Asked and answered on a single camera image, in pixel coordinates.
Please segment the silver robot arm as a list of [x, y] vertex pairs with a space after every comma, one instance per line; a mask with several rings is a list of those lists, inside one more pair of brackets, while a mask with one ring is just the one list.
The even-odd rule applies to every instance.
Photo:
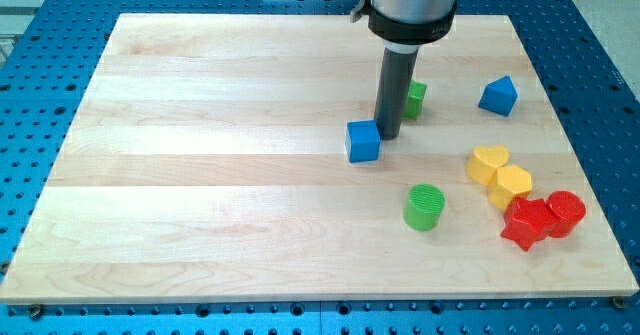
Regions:
[[456, 9], [457, 0], [359, 0], [350, 21], [366, 15], [387, 50], [408, 55], [447, 35]]

